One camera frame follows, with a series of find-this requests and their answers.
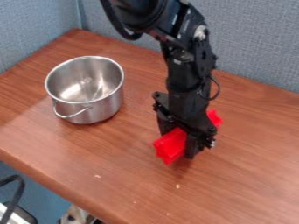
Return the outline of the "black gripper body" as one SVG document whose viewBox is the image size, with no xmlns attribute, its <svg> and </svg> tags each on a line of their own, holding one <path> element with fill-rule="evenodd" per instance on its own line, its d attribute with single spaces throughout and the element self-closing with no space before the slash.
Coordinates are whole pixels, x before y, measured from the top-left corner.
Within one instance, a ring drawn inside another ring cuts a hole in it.
<svg viewBox="0 0 299 224">
<path fill-rule="evenodd" d="M 175 115 L 186 123 L 200 121 L 203 113 L 208 110 L 210 101 L 202 98 L 196 91 L 176 93 L 170 91 L 154 92 L 154 111 Z"/>
</svg>

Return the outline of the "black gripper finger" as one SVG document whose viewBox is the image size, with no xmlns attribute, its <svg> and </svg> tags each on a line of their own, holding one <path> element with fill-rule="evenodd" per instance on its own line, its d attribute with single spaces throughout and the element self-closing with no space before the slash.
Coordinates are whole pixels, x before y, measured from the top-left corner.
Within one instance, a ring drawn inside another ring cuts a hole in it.
<svg viewBox="0 0 299 224">
<path fill-rule="evenodd" d="M 166 115 L 162 111 L 156 114 L 158 126 L 160 130 L 160 134 L 167 134 L 175 127 L 176 121 L 174 115 Z"/>
<path fill-rule="evenodd" d="M 192 134 L 187 135 L 186 140 L 186 149 L 184 149 L 184 156 L 188 159 L 194 159 L 195 156 L 203 151 L 203 145 L 200 139 L 194 136 Z"/>
</svg>

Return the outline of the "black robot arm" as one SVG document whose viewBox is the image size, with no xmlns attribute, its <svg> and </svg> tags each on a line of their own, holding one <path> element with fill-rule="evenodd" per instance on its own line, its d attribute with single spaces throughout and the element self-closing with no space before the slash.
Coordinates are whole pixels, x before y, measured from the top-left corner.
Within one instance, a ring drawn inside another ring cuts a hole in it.
<svg viewBox="0 0 299 224">
<path fill-rule="evenodd" d="M 208 117 L 210 102 L 219 96 L 212 76 L 218 56 L 211 50 L 210 29 L 188 0 L 99 0 L 116 32 L 138 40 L 146 34 L 160 43 L 167 65 L 164 93 L 154 93 L 154 110 L 166 141 L 182 130 L 175 146 L 192 159 L 212 148 L 218 127 Z"/>
</svg>

